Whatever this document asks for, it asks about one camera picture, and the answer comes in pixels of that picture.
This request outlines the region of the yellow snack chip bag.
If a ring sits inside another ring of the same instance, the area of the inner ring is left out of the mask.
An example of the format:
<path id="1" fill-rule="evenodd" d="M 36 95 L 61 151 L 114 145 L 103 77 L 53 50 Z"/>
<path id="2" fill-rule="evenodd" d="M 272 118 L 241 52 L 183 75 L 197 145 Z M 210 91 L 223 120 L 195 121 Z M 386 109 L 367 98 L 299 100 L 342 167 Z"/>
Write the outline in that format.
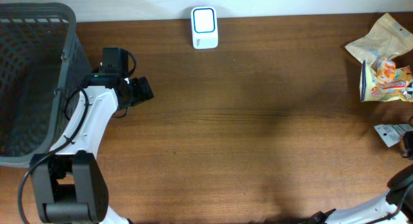
<path id="1" fill-rule="evenodd" d="M 359 94 L 361 102 L 412 102 L 412 70 L 409 66 L 397 68 L 395 80 L 382 83 L 376 77 L 376 72 L 364 61 L 361 67 Z"/>

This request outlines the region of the beige kraft paper pouch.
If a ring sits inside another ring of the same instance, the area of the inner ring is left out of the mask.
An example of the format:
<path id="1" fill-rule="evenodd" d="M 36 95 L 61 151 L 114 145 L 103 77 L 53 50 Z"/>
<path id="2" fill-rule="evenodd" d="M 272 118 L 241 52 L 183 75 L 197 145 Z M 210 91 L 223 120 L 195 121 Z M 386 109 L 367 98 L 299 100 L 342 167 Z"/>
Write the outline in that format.
<path id="1" fill-rule="evenodd" d="M 401 26 L 389 13 L 381 16 L 368 34 L 345 46 L 360 63 L 375 67 L 379 59 L 394 59 L 412 50 L 412 32 Z"/>

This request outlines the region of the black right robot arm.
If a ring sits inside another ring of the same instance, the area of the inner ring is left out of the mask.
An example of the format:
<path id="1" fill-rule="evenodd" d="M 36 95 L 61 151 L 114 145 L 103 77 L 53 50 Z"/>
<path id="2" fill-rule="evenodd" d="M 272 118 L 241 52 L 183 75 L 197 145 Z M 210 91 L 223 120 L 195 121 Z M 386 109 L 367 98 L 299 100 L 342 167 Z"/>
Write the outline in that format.
<path id="1" fill-rule="evenodd" d="M 393 176 L 387 187 L 382 196 L 350 209 L 319 211 L 305 224 L 412 224 L 412 165 Z"/>

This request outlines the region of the black red snack packet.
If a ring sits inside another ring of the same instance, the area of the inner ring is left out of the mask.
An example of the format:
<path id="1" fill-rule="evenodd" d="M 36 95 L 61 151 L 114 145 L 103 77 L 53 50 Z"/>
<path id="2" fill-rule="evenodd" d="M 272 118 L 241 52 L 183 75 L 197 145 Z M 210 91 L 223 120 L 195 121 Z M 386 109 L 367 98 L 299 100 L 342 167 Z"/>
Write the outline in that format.
<path id="1" fill-rule="evenodd" d="M 392 147 L 401 141 L 404 134 L 412 131 L 412 126 L 410 124 L 376 125 L 374 129 L 386 146 Z"/>

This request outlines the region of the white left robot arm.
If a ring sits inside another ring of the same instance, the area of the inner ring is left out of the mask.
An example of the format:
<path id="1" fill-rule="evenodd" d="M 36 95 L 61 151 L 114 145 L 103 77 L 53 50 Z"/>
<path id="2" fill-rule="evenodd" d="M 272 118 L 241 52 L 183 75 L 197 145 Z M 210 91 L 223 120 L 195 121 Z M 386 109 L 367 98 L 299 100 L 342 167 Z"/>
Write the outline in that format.
<path id="1" fill-rule="evenodd" d="M 109 205 L 106 182 L 97 153 L 106 126 L 116 112 L 153 98 L 147 78 L 134 78 L 137 60 L 122 48 L 104 48 L 97 70 L 84 77 L 71 98 L 76 109 L 67 117 L 61 137 L 47 153 L 34 154 L 21 180 L 17 205 L 21 219 L 23 188 L 32 182 L 39 219 L 43 223 L 130 223 Z"/>

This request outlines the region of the small orange juice carton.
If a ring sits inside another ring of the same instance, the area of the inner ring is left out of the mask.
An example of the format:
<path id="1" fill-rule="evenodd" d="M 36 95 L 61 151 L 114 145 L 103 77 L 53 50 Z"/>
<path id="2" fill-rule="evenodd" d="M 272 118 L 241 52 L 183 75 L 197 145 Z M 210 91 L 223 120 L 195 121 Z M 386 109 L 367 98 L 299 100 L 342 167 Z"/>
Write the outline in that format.
<path id="1" fill-rule="evenodd" d="M 382 57 L 378 61 L 377 79 L 382 83 L 393 82 L 396 76 L 396 64 L 390 59 Z"/>

